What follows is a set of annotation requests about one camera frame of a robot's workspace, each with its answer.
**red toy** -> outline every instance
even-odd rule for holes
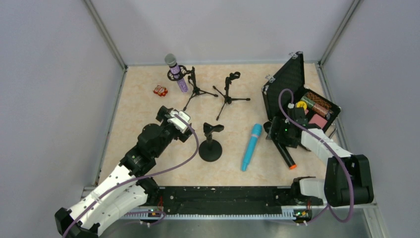
[[[160,85],[158,85],[154,90],[153,90],[153,92],[155,93],[155,94],[158,94],[160,97],[164,97],[164,96],[166,96],[166,94],[168,93],[168,90],[165,88],[165,87],[162,87],[162,86],[160,86]]]

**tripod leg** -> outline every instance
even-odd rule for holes
[[[210,94],[210,95],[213,95],[213,96],[215,96],[215,97],[218,97],[219,95],[217,95],[217,94],[214,94],[214,93],[209,93],[209,92],[206,92],[206,91],[204,91],[204,90],[201,90],[200,89],[200,94]]]
[[[222,111],[223,111],[224,105],[226,105],[226,103],[224,103],[224,104],[223,104],[223,106],[222,106],[222,109],[220,109],[220,113],[219,113],[219,115],[217,115],[216,120],[219,120],[219,117],[220,117],[220,114],[221,114],[221,113],[222,113]]]
[[[223,95],[223,93],[222,92],[220,92],[217,88],[216,88],[216,86],[213,86],[213,88],[217,91],[217,92],[219,92],[223,97],[224,97],[224,95]]]
[[[238,101],[238,100],[245,100],[245,101],[250,101],[250,98],[232,98],[232,101]]]
[[[187,105],[185,105],[185,107],[184,107],[183,111],[187,110],[187,106],[188,106],[188,104],[190,103],[191,99],[192,99],[192,98],[194,98],[194,97],[195,97],[195,95],[194,95],[194,93],[192,93],[192,94],[191,94],[191,97],[190,97],[190,99],[188,99]]]

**wooden tabletop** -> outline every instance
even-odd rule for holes
[[[222,156],[216,162],[206,162],[197,155],[186,165],[155,177],[161,186],[283,186],[290,185],[297,177],[325,177],[325,165],[312,153],[302,148],[289,148],[297,168],[289,170],[272,141],[266,140],[266,133],[257,143],[251,163],[246,172],[241,171],[251,130],[255,123],[264,124],[267,120],[262,86],[267,74],[274,75],[283,64],[232,64],[232,65],[196,65],[197,85],[205,91],[216,93],[212,86],[223,90],[224,81],[229,73],[239,71],[241,77],[232,82],[229,95],[238,98],[251,98],[250,101],[235,101],[226,105],[216,121],[216,116],[223,105],[222,97],[202,95],[193,98],[186,110],[191,116],[190,122],[197,132],[199,142],[205,141],[203,123],[224,125],[224,131],[214,133],[213,139],[221,143]],[[159,108],[182,110],[191,96],[182,93],[176,82],[166,77],[167,66],[129,67],[123,85],[121,98],[113,122],[108,147],[106,150],[100,181],[107,175],[137,142],[137,136],[149,123],[158,123],[155,119]],[[322,87],[314,64],[305,64],[306,86],[323,95]],[[157,85],[168,89],[165,97],[153,93]],[[155,173],[178,165],[188,159],[196,149],[196,142],[191,136],[185,143],[172,141],[159,158],[156,166],[149,172]]]

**yellow object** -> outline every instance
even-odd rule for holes
[[[308,108],[308,105],[304,101],[298,101],[298,103],[296,104],[296,107],[303,108],[303,110],[306,110],[306,108]]]

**silver microphone head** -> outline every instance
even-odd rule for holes
[[[176,58],[173,54],[167,54],[165,56],[165,62],[169,67],[173,67],[176,65]]]

